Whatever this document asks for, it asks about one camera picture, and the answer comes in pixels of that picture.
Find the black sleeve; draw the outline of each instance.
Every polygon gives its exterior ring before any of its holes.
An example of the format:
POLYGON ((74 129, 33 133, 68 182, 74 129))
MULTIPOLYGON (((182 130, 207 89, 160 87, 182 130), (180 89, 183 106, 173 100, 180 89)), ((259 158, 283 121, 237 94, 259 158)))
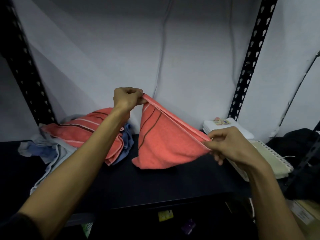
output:
POLYGON ((0 227, 1 239, 42 240, 42 236, 34 222, 26 215, 16 213, 0 227))

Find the cardboard box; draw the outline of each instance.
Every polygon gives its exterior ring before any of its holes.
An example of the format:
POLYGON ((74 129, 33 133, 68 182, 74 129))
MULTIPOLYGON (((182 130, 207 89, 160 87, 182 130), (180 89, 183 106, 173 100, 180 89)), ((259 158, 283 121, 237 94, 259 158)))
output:
POLYGON ((319 240, 320 205, 309 200, 288 200, 287 202, 306 240, 319 240))

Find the striped towel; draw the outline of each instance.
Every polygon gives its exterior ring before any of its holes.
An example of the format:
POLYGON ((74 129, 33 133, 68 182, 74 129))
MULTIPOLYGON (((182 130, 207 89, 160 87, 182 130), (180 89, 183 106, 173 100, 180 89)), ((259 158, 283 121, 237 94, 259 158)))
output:
MULTIPOLYGON (((92 133, 95 132, 101 122, 110 114, 111 110, 112 108, 100 109, 64 124, 52 123, 43 126, 41 129, 51 136, 58 137, 69 145, 79 148, 89 139, 92 133)), ((121 133, 117 135, 106 156, 105 163, 108 166, 118 158, 122 151, 124 142, 121 136, 121 133)))

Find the person's right hand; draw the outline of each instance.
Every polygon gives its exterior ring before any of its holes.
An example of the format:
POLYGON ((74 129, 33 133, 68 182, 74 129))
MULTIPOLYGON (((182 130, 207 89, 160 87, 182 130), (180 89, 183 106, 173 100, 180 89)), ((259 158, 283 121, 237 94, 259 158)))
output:
POLYGON ((211 154, 219 165, 227 157, 244 170, 269 166, 258 150, 234 126, 215 129, 208 136, 212 141, 205 141, 204 145, 212 150, 211 154))

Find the white wall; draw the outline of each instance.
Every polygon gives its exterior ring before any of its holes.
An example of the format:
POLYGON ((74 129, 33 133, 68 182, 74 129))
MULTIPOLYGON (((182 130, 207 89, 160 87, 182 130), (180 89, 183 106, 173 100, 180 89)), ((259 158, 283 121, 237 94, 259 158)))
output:
POLYGON ((320 49, 319 7, 320 0, 278 0, 238 119, 263 141, 277 128, 320 49))
POLYGON ((6 60, 0 56, 0 142, 28 140, 38 127, 6 60))
POLYGON ((320 58, 317 58, 294 97, 278 136, 302 128, 315 128, 320 120, 319 91, 320 58))
MULTIPOLYGON (((59 119, 113 105, 113 90, 152 94, 168 0, 14 0, 59 119)), ((236 78, 260 0, 234 0, 236 78)), ((176 0, 156 99, 190 125, 226 117, 232 96, 230 0, 176 0)), ((131 113, 139 128, 141 108, 131 113)))

